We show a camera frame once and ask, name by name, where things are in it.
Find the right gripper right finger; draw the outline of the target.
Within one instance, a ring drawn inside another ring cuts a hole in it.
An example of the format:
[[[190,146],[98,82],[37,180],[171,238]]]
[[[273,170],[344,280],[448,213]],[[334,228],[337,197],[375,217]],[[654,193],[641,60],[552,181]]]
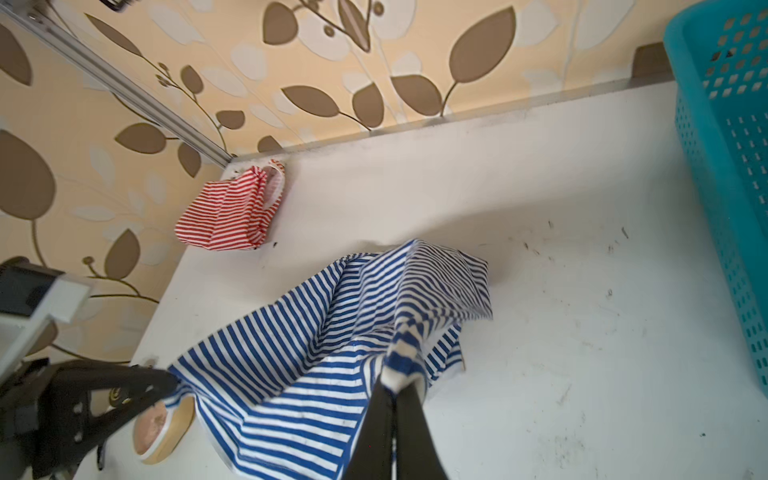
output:
[[[395,399],[397,480],[447,480],[415,384]]]

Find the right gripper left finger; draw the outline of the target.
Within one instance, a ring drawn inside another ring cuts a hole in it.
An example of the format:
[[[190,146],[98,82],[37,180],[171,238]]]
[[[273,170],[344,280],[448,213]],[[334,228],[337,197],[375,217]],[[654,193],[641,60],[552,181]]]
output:
[[[344,480],[389,480],[392,478],[395,404],[378,380],[359,431]]]

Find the blue striped tank top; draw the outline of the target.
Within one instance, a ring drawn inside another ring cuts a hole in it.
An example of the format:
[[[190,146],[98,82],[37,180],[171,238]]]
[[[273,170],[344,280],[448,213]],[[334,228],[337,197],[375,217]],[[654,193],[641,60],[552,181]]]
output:
[[[420,239],[342,257],[171,366],[165,407],[192,400],[214,449],[249,479],[338,479],[382,384],[420,396],[463,363],[492,316],[488,265]]]

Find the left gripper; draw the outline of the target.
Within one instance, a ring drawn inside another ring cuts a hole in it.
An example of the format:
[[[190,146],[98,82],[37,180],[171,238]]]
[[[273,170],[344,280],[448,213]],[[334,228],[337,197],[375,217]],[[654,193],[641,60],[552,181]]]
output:
[[[50,369],[47,358],[23,362],[1,384],[2,479],[37,479],[33,466],[45,456],[38,437],[51,419],[44,400]],[[78,466],[92,451],[103,467],[109,438],[178,384],[150,367],[63,365],[53,377],[53,471]]]

